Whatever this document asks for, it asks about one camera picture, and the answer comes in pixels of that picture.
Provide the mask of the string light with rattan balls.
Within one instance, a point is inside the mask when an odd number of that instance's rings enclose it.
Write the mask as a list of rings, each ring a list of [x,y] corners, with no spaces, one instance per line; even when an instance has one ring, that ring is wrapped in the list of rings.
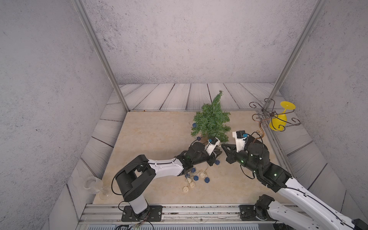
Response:
[[[197,137],[190,145],[192,145],[195,142],[200,142],[201,137]],[[219,165],[220,161],[217,159],[214,163],[214,165]],[[195,165],[193,167],[183,167],[183,171],[181,172],[181,175],[185,176],[187,185],[183,187],[183,192],[188,193],[191,188],[195,187],[195,182],[199,180],[199,178],[203,178],[205,180],[205,183],[210,182],[210,178],[208,177],[208,170],[197,170]]]

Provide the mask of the small green christmas tree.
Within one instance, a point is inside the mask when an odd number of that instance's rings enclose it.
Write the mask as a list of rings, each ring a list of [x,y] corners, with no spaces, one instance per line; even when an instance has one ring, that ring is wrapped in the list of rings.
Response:
[[[192,137],[201,134],[203,137],[218,138],[223,143],[229,141],[231,127],[226,124],[230,122],[230,113],[221,108],[222,95],[223,91],[219,91],[212,103],[204,104],[202,110],[196,112],[193,119],[195,126],[191,128]]]

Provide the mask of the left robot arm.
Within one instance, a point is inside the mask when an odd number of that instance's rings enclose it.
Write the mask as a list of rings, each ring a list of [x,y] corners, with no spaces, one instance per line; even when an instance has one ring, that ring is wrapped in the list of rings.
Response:
[[[159,161],[141,154],[118,171],[112,181],[117,183],[120,195],[130,204],[134,214],[147,215],[150,209],[143,192],[153,179],[186,175],[201,163],[212,166],[222,153],[219,146],[218,138],[209,139],[207,145],[196,140],[174,158]]]

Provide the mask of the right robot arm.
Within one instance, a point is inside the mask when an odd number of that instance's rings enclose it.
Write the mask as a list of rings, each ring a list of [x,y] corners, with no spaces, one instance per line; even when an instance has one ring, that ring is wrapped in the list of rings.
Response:
[[[363,220],[351,219],[333,209],[305,189],[296,178],[272,163],[268,148],[261,140],[246,133],[235,135],[235,144],[222,144],[230,164],[238,162],[250,170],[254,178],[277,194],[301,208],[305,215],[295,212],[268,195],[262,195],[254,210],[259,220],[271,218],[296,230],[366,230]]]

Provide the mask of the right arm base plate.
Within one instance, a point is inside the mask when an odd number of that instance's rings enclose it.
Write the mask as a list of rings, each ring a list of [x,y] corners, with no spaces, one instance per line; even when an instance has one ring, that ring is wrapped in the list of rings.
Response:
[[[267,209],[255,205],[239,205],[242,221],[273,221]]]

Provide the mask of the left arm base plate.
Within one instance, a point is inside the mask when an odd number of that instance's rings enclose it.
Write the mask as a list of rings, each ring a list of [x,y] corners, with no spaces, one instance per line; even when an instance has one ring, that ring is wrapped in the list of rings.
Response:
[[[162,220],[163,206],[148,206],[140,214],[134,212],[131,206],[125,206],[123,209],[122,222],[147,221],[160,222]]]

